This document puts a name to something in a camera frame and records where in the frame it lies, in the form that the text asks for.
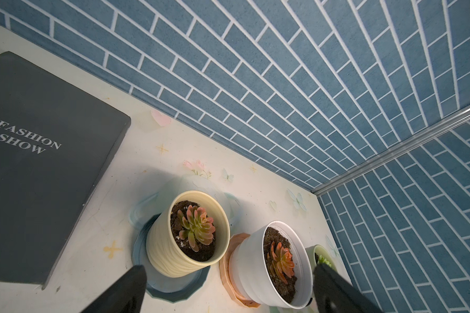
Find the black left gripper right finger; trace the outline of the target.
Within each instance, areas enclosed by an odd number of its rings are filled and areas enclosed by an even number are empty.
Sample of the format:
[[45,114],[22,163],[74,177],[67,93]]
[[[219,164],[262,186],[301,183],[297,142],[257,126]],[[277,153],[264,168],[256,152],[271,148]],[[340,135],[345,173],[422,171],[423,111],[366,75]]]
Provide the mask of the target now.
[[383,312],[325,264],[317,265],[313,271],[313,293],[320,313]]

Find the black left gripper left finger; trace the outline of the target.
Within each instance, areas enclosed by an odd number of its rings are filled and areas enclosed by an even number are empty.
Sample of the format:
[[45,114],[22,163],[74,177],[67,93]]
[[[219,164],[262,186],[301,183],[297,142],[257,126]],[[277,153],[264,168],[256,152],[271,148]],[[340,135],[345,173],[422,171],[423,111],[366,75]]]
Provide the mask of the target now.
[[133,266],[82,312],[140,312],[146,283],[144,266]]

